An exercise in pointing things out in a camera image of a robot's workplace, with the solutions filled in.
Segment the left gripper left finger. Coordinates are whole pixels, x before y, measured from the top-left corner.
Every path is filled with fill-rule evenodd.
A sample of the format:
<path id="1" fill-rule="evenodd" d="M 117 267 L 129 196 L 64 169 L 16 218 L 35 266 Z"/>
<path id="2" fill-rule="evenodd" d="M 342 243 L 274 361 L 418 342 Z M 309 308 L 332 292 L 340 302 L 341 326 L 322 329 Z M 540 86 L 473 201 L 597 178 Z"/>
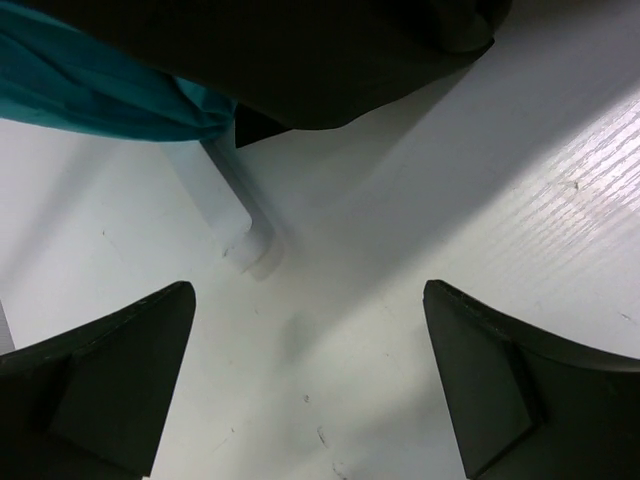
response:
<path id="1" fill-rule="evenodd" d="M 179 281 L 3 354 L 2 478 L 149 477 L 194 316 Z"/>

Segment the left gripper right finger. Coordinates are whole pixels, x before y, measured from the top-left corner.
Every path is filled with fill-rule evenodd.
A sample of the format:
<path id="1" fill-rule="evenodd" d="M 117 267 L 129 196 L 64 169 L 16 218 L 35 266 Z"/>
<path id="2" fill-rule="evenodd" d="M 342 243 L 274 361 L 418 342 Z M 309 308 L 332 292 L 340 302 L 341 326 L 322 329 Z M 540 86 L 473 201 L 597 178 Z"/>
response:
<path id="1" fill-rule="evenodd" d="M 505 315 L 441 280 L 426 324 L 468 479 L 636 479 L 639 362 Z"/>

